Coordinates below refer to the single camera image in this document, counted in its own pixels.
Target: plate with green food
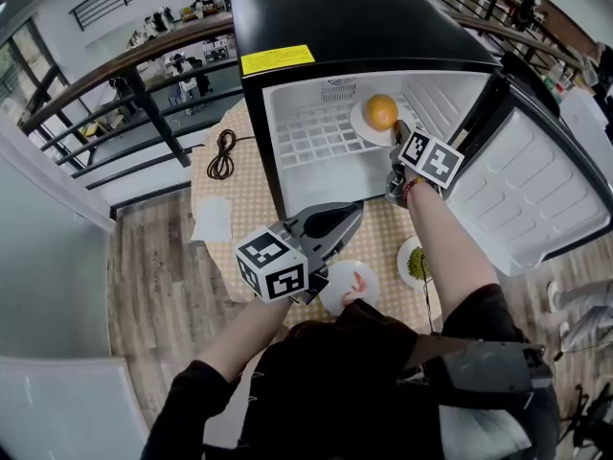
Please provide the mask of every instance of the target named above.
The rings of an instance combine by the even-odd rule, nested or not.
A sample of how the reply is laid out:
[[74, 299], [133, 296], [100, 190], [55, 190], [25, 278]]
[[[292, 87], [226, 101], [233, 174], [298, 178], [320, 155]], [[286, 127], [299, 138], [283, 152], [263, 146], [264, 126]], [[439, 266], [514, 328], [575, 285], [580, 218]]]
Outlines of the plate with green food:
[[424, 275], [426, 281], [430, 280], [430, 269], [417, 236], [408, 239], [398, 251], [397, 267], [404, 283], [411, 288], [423, 291]]

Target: broccoli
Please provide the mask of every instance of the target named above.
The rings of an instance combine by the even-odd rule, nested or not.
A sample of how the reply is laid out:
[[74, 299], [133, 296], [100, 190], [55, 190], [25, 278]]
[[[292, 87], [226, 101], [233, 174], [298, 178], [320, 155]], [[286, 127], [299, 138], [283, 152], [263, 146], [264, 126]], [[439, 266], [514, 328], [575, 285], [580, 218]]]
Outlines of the broccoli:
[[421, 257], [423, 256], [423, 249], [418, 247], [413, 249], [411, 252], [411, 256], [407, 261], [407, 266], [409, 268], [409, 274], [413, 276], [416, 280], [427, 280], [430, 278], [430, 269], [428, 267], [428, 262], [423, 258], [423, 270], [421, 270]]

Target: white plate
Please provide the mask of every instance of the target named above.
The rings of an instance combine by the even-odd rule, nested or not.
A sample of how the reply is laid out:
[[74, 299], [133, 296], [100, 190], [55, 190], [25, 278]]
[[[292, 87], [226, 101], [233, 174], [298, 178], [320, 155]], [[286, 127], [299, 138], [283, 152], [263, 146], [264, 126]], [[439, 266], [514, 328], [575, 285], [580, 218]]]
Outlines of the white plate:
[[[366, 282], [366, 287], [359, 291], [357, 273]], [[342, 298], [346, 293], [354, 293], [369, 305], [374, 306], [379, 296], [379, 281], [375, 272], [359, 261], [338, 261], [328, 270], [329, 284], [319, 293], [324, 308], [338, 317], [343, 312]]]
[[[394, 137], [394, 128], [384, 129], [379, 131], [370, 127], [364, 120], [364, 105], [368, 99], [358, 101], [352, 107], [352, 111], [349, 113], [349, 122], [352, 124], [353, 130], [361, 136], [364, 140], [380, 145], [381, 147], [393, 147], [396, 144], [396, 138]], [[405, 107], [398, 105], [398, 118], [401, 119], [409, 126], [411, 132], [415, 130], [415, 120], [411, 112]]]
[[[400, 273], [400, 278], [402, 278], [402, 281], [404, 281], [404, 283], [406, 283], [409, 287], [416, 289], [417, 291], [423, 291], [423, 280], [418, 280], [411, 276], [409, 274], [408, 266], [409, 258], [411, 257], [411, 252], [413, 252], [418, 247], [421, 247], [421, 243], [417, 235], [414, 235], [410, 239], [407, 239], [398, 251], [396, 262], [398, 272]], [[432, 282], [428, 283], [428, 289], [430, 291], [431, 285], [434, 284]]]

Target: bracelet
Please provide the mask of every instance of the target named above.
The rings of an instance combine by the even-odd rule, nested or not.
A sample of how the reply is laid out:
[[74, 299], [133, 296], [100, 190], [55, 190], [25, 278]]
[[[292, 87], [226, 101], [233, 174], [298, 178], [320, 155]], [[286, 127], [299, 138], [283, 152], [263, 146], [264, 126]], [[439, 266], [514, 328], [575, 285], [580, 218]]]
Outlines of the bracelet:
[[415, 186], [416, 184], [419, 184], [420, 182], [423, 182], [423, 177], [418, 177], [417, 179], [413, 179], [412, 181], [407, 182], [404, 185], [404, 189], [402, 190], [402, 199], [404, 199], [404, 202], [407, 202], [406, 197], [409, 194], [409, 191], [411, 191], [413, 186]]

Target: pants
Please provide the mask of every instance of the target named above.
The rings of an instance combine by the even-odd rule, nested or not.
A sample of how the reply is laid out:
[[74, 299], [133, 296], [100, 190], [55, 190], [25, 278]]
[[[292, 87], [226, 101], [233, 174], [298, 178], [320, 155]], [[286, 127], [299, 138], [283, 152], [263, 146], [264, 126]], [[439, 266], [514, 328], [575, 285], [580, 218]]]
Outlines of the pants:
[[596, 329], [613, 327], [613, 280], [598, 281], [564, 291], [556, 298], [561, 311], [590, 307], [581, 320], [562, 338], [562, 350], [572, 351], [577, 343]]

